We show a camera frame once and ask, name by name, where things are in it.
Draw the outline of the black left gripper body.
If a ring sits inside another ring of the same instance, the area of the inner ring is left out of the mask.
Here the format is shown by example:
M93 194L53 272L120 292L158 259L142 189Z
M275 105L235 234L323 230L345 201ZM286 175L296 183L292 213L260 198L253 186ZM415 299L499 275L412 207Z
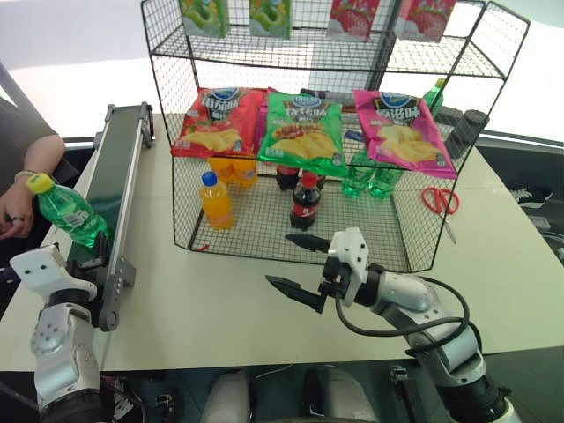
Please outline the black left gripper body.
M67 262L66 269L72 277L92 282L97 287L101 287L107 280L108 263L107 257L96 257L84 262L71 259Z

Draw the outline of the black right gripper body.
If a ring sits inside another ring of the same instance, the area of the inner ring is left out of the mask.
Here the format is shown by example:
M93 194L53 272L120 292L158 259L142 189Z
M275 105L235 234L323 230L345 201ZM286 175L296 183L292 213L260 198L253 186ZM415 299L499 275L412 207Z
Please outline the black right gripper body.
M322 275L323 281L318 287L318 304L323 305L327 297L342 301L350 285L350 265L340 262L336 257L329 257L323 266Z

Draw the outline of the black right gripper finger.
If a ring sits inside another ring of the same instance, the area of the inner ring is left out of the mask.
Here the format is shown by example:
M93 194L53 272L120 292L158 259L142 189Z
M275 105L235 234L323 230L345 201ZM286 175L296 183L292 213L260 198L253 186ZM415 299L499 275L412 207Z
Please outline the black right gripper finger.
M316 313L323 312L326 296L312 293L301 288L301 285L287 278L266 275L266 280L287 298L312 308Z
M330 240L312 234L287 234L285 238L294 245L312 252L327 253L330 248Z

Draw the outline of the person's bare hand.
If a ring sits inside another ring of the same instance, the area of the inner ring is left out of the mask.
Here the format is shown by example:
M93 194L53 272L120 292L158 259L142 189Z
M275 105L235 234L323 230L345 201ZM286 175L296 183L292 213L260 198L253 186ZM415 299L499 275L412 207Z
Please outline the person's bare hand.
M33 220L33 193L21 177L1 195L1 239L26 238Z

